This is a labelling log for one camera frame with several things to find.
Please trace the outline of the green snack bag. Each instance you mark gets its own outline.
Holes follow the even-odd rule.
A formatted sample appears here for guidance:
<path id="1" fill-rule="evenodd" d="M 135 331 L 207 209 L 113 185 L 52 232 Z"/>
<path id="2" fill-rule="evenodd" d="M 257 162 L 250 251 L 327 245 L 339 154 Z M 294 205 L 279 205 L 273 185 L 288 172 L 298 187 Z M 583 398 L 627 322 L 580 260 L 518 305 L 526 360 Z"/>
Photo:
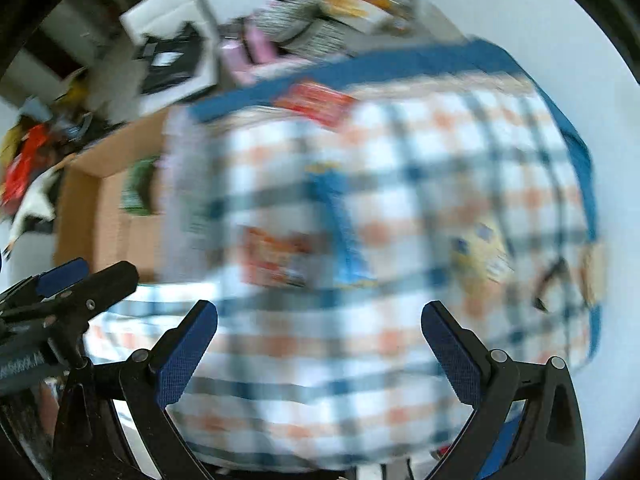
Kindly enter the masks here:
<path id="1" fill-rule="evenodd" d="M 126 174 L 120 193 L 120 208 L 134 216 L 150 216 L 153 213 L 152 183 L 158 156 L 142 158 L 132 164 Z"/>

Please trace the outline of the orange snack bag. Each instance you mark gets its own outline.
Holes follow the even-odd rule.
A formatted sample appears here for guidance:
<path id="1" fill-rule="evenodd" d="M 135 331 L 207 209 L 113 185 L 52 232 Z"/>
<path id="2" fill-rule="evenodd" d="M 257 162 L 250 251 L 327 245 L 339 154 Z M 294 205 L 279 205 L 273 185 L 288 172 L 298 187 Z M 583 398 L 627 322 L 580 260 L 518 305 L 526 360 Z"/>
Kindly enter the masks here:
<path id="1" fill-rule="evenodd" d="M 307 286 L 311 247 L 306 235 L 273 236 L 263 229 L 246 226 L 242 242 L 245 283 L 271 288 Z"/>

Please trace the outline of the yellow tissue pack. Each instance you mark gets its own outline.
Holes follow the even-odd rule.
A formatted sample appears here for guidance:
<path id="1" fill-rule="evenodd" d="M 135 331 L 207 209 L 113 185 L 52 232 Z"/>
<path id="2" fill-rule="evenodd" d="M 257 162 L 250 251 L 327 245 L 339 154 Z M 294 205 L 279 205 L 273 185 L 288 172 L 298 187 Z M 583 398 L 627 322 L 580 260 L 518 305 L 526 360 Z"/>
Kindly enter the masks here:
<path id="1" fill-rule="evenodd" d="M 480 218 L 450 242 L 454 275 L 469 296 L 487 297 L 512 281 L 514 269 L 502 231 L 491 218 Z"/>

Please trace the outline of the red floral snack packet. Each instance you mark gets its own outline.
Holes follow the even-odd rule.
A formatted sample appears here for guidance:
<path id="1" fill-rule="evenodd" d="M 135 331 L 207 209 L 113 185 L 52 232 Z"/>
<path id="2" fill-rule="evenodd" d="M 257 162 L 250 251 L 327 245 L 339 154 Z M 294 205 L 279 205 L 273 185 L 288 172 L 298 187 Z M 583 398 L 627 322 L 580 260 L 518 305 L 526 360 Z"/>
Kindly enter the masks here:
<path id="1" fill-rule="evenodd" d="M 335 128 L 347 117 L 356 102 L 353 96 L 325 84 L 302 80 L 292 84 L 272 104 L 318 122 L 323 127 Z"/>

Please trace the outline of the lilac soft cloth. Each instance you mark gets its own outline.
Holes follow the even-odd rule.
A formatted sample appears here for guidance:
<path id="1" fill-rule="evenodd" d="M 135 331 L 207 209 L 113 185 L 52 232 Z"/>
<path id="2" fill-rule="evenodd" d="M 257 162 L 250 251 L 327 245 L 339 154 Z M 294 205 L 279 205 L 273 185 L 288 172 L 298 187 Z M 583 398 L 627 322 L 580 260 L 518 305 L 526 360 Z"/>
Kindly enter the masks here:
<path id="1" fill-rule="evenodd" d="M 160 279 L 206 281 L 222 266 L 229 241 L 224 178 L 216 175 L 216 139 L 185 107 L 169 111 L 163 134 Z"/>

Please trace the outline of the white goose plush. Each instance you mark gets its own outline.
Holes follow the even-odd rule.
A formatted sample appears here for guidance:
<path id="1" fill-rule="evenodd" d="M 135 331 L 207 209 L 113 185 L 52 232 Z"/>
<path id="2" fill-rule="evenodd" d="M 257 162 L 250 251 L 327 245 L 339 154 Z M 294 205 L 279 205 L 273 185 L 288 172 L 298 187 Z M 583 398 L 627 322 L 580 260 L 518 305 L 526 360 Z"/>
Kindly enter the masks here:
<path id="1" fill-rule="evenodd" d="M 34 182 L 29 185 L 9 229 L 8 244 L 6 244 L 6 247 L 3 249 L 3 255 L 7 259 L 11 257 L 15 242 L 25 232 L 28 217 L 34 217 L 47 222 L 55 219 L 54 206 L 48 197 L 48 193 L 51 186 L 58 180 L 58 173 L 62 168 L 63 164 L 59 162 L 36 177 Z"/>

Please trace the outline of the red plastic bag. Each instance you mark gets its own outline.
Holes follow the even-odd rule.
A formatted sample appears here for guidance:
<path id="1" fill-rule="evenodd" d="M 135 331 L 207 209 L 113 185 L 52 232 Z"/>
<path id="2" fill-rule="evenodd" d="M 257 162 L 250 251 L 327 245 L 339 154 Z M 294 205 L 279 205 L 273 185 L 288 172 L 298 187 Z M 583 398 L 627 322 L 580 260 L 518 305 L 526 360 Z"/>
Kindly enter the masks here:
<path id="1" fill-rule="evenodd" d="M 30 175 L 41 166 L 38 151 L 49 140 L 48 127 L 37 124 L 25 130 L 16 126 L 8 132 L 2 145 L 1 168 L 4 170 L 1 185 L 1 208 L 13 216 L 29 186 Z"/>

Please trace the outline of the large cardboard box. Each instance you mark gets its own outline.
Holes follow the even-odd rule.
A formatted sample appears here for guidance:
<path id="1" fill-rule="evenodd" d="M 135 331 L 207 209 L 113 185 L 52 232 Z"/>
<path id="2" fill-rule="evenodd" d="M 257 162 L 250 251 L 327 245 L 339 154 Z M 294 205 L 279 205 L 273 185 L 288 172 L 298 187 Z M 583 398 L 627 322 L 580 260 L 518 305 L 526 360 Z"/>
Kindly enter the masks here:
<path id="1" fill-rule="evenodd" d="M 135 216 L 120 208 L 128 169 L 138 160 L 162 154 L 169 110 L 112 132 L 77 155 L 66 167 L 55 220 L 58 266 L 83 258 L 96 272 L 120 260 L 137 267 L 143 283 L 160 276 L 163 215 Z"/>

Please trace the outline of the black plastic bag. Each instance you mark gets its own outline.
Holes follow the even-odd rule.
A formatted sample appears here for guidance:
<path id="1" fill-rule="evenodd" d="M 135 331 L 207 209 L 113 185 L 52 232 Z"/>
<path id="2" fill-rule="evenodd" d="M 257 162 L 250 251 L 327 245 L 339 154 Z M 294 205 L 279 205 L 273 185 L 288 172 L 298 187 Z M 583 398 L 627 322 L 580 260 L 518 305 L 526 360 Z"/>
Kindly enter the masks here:
<path id="1" fill-rule="evenodd" d="M 141 93 L 150 96 L 194 77 L 204 50 L 204 38 L 192 22 L 183 22 L 170 38 L 145 35 L 135 60 L 145 62 Z"/>

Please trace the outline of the white black chair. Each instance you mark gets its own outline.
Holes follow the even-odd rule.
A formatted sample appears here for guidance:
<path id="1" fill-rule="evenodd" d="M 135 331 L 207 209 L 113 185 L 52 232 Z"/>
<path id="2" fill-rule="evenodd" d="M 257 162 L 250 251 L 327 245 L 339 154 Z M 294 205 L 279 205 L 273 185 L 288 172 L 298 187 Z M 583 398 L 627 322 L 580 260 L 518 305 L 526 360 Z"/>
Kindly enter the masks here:
<path id="1" fill-rule="evenodd" d="M 204 0 L 142 0 L 120 16 L 144 66 L 139 114 L 200 96 L 219 82 L 219 34 Z"/>

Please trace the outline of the blue plaid tablecloth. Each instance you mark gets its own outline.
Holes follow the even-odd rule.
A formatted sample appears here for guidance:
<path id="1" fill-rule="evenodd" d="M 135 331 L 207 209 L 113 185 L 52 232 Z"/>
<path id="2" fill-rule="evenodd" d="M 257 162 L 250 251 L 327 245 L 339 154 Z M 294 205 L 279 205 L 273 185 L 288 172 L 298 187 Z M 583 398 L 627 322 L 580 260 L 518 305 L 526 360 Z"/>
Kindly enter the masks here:
<path id="1" fill-rule="evenodd" d="M 312 80 L 357 102 L 335 128 L 275 107 Z M 571 370 L 597 348 L 599 313 L 582 293 L 596 237 L 589 153 L 573 125 L 495 44 L 374 52 L 319 65 L 186 107 L 216 139 L 224 178 L 224 262 L 199 282 L 144 283 L 86 337 L 98 363 L 125 359 L 176 325 L 195 300 L 216 304 L 218 332 L 175 421 L 206 463 L 293 472 L 418 457 L 451 441 L 465 408 L 420 330 L 442 302 L 491 348 Z M 374 281 L 333 279 L 333 252 L 307 167 L 329 162 Z M 514 275 L 467 295 L 451 239 L 498 224 Z M 246 226 L 302 233 L 308 284 L 247 284 Z"/>

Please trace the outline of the pink suitcase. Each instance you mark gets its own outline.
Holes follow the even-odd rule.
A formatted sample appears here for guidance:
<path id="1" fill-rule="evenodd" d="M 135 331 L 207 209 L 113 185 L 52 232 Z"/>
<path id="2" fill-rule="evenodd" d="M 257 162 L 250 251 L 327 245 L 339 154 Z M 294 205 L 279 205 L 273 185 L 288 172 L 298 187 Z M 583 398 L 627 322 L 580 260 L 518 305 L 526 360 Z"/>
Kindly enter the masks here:
<path id="1" fill-rule="evenodd" d="M 220 56 L 238 86 L 254 84 L 255 70 L 278 58 L 278 51 L 250 18 L 237 18 L 219 27 Z"/>

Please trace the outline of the zebra pattern hats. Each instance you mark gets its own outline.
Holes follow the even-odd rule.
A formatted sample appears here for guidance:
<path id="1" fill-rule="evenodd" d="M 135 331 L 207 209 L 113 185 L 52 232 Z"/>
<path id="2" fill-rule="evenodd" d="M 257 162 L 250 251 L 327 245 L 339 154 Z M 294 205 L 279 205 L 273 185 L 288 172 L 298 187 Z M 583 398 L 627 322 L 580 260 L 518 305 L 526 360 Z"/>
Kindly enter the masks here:
<path id="1" fill-rule="evenodd" d="M 346 52 L 345 27 L 322 9 L 322 0 L 270 0 L 253 24 L 279 49 L 308 60 Z"/>

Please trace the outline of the yellow white package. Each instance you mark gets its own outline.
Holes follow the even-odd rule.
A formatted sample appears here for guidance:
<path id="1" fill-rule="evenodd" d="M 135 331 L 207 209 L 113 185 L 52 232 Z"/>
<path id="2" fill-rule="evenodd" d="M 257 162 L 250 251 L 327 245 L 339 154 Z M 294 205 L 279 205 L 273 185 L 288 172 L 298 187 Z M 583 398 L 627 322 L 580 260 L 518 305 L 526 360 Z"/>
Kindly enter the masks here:
<path id="1" fill-rule="evenodd" d="M 390 24 L 393 17 L 364 0 L 321 0 L 322 12 L 363 35 L 371 35 Z"/>

